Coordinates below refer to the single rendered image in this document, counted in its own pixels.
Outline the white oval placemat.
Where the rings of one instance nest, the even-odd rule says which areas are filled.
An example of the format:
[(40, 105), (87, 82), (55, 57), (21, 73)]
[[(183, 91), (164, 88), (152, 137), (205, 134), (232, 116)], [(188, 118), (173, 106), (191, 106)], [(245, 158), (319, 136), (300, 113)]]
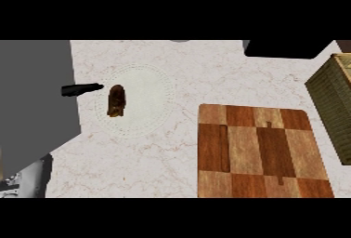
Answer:
[[(130, 64), (104, 79), (105, 88), (95, 98), (96, 123), (118, 139), (135, 139), (152, 133), (171, 115), (176, 100), (173, 79), (149, 64)], [(115, 85), (126, 90), (124, 115), (108, 116), (108, 94)]]

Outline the olive wicker basket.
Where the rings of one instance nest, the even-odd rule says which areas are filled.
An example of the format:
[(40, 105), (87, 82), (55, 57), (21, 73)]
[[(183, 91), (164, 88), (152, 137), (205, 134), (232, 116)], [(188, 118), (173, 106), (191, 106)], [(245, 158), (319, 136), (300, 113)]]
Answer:
[(340, 156), (351, 165), (351, 53), (335, 53), (304, 83)]

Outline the checkered wooden cutting board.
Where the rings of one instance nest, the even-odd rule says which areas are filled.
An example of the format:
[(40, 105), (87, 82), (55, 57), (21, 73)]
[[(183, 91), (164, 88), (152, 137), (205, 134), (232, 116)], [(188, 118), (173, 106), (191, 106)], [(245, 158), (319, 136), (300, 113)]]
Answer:
[(208, 198), (334, 196), (303, 110), (199, 106), (198, 195)]

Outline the black appliance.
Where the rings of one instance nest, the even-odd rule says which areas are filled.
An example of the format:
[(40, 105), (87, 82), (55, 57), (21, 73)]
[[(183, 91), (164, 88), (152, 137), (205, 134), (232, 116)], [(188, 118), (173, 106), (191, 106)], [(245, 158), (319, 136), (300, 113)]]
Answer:
[(311, 60), (331, 43), (331, 39), (244, 40), (244, 54), (258, 58)]

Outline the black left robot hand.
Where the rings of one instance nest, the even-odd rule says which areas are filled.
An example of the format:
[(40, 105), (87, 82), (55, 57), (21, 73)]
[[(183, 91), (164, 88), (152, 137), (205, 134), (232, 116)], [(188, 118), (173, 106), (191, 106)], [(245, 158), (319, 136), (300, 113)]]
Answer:
[(86, 94), (87, 92), (101, 90), (104, 87), (105, 86), (98, 83), (62, 86), (62, 96), (64, 97), (78, 97), (80, 95)]

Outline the brown wooden block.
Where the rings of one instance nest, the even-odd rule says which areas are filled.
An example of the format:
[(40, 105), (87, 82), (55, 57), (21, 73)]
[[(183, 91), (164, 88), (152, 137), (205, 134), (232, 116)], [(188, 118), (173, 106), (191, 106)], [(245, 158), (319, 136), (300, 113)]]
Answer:
[(351, 53), (351, 40), (338, 40), (338, 46), (342, 53)]

